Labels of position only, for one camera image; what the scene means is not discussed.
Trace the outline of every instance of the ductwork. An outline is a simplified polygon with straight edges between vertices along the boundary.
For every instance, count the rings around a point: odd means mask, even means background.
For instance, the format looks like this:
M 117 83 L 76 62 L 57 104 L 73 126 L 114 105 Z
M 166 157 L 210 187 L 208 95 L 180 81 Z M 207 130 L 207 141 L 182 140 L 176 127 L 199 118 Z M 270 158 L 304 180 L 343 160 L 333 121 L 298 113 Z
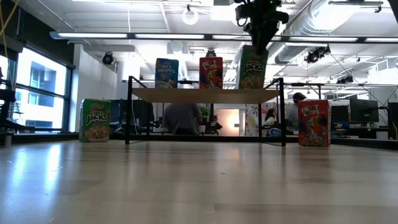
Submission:
M 357 9 L 356 6 L 329 5 L 328 2 L 329 0 L 313 0 L 282 35 L 329 35 L 344 24 Z M 288 64 L 305 49 L 305 46 L 272 44 L 269 55 L 275 56 L 275 63 Z

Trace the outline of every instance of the desk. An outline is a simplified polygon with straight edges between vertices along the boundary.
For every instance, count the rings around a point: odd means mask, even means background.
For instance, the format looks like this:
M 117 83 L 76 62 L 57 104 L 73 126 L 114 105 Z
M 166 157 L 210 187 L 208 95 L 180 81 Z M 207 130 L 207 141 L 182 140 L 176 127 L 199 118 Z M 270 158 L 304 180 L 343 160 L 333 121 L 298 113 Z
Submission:
M 262 137 L 262 118 L 261 118 L 261 104 L 274 99 L 278 96 L 279 104 L 284 105 L 284 81 L 283 78 L 277 78 L 271 82 L 270 85 L 264 89 L 240 89 L 240 90 L 223 90 L 223 89 L 165 89 L 165 88 L 146 88 L 140 83 L 144 88 L 131 88 L 133 77 L 129 77 L 127 85 L 127 103 L 129 105 L 126 107 L 127 120 L 131 119 L 131 112 L 128 108 L 131 108 L 132 95 L 135 95 L 142 100 L 149 103 L 231 103 L 231 104 L 256 104 L 258 106 L 258 126 L 259 126 L 259 137 L 250 138 L 253 142 L 264 142 L 267 138 Z M 278 85 L 279 90 L 266 90 L 271 85 Z M 285 114 L 285 107 L 280 107 L 280 114 Z M 125 132 L 125 143 L 129 144 L 130 140 L 134 139 L 134 136 L 130 136 L 129 123 L 127 123 Z M 282 146 L 286 145 L 286 131 L 285 131 L 285 118 L 284 116 L 280 120 L 280 125 L 282 127 L 282 137 L 280 141 Z M 147 123 L 146 140 L 164 141 L 165 137 L 169 137 L 171 141 L 186 141 L 197 140 L 198 138 L 186 138 L 187 136 L 159 136 L 150 137 L 149 134 L 149 122 Z M 215 141 L 225 141 L 225 137 L 214 136 Z

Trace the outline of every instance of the cereal box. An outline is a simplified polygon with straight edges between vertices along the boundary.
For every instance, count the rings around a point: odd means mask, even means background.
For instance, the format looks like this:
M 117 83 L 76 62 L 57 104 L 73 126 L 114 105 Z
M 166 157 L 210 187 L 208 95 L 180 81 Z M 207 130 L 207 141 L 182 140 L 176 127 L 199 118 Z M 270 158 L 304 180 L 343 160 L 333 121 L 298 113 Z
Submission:
M 199 59 L 199 87 L 223 88 L 223 58 L 204 57 Z
M 111 102 L 109 100 L 84 99 L 80 104 L 79 141 L 109 141 L 110 115 Z
M 330 105 L 327 100 L 304 100 L 298 104 L 298 143 L 330 146 Z
M 236 74 L 239 89 L 263 88 L 267 59 L 268 51 L 265 50 L 262 55 L 258 55 L 255 47 L 248 45 L 243 47 Z
M 178 87 L 178 60 L 158 58 L 155 69 L 155 88 Z

